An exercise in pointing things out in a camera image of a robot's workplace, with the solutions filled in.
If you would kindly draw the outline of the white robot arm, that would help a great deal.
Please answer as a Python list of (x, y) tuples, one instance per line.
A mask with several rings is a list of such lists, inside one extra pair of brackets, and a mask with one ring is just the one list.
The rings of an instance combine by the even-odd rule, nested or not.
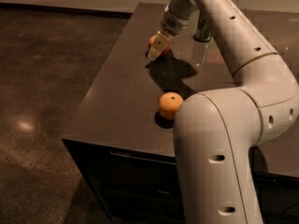
[(154, 61), (200, 11), (235, 86), (188, 97), (175, 117), (174, 149), (186, 224), (263, 224), (251, 147), (298, 117), (291, 70), (231, 0), (171, 0), (148, 58)]

